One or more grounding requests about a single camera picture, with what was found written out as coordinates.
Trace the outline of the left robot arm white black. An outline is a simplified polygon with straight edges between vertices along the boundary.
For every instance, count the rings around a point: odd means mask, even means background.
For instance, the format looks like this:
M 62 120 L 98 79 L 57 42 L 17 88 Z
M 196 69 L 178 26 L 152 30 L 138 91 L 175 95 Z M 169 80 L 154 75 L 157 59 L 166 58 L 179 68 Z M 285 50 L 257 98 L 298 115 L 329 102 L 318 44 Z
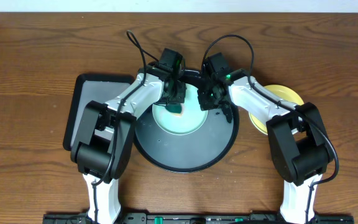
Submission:
M 87 223 L 114 223 L 118 180 L 131 156 L 135 122 L 154 103 L 182 103 L 186 85 L 167 77 L 85 73 L 77 77 L 63 147 L 88 186 Z

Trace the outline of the green yellow sponge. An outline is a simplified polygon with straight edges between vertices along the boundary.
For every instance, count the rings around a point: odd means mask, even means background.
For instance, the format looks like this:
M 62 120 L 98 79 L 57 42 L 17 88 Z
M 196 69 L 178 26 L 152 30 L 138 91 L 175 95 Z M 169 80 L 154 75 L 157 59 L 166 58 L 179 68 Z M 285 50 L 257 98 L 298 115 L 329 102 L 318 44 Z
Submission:
M 165 109 L 173 114 L 182 114 L 182 105 L 180 103 L 176 103 L 176 104 L 168 104 Z

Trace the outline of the yellow plate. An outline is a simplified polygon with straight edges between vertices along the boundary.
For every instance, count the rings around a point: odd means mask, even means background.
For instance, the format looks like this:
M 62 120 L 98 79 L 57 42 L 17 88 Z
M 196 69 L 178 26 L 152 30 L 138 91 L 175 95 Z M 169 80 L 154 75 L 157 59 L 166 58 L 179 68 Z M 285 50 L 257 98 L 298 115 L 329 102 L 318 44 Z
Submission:
M 271 91 L 273 94 L 277 95 L 278 97 L 282 98 L 283 100 L 290 101 L 296 103 L 297 105 L 303 105 L 304 101 L 301 96 L 290 89 L 289 87 L 283 85 L 266 85 L 264 86 L 267 90 Z M 262 134 L 267 135 L 267 128 L 266 126 L 260 122 L 254 115 L 249 113 L 249 118 L 251 123 L 258 129 Z

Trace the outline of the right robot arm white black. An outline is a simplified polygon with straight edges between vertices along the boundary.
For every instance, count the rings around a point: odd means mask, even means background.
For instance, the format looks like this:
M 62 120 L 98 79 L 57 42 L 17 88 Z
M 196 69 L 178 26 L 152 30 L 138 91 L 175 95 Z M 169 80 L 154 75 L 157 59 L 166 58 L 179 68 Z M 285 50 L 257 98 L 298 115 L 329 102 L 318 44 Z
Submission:
M 232 73 L 203 80 L 198 100 L 202 110 L 240 106 L 265 124 L 274 167 L 284 179 L 280 214 L 288 223 L 310 223 L 317 186 L 332 181 L 339 171 L 336 167 L 322 178 L 328 164 L 339 158 L 317 107 L 284 100 L 253 76 Z

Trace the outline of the light green plate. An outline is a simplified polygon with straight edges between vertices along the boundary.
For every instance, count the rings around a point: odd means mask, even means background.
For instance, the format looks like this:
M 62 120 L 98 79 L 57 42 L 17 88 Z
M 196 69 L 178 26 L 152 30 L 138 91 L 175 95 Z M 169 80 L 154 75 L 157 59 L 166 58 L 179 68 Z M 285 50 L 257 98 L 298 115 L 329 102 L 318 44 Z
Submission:
M 208 112 L 200 109 L 197 91 L 197 87 L 186 84 L 185 102 L 181 103 L 182 114 L 170 113 L 166 106 L 152 105 L 152 115 L 158 126 L 176 135 L 190 134 L 199 129 L 206 121 Z

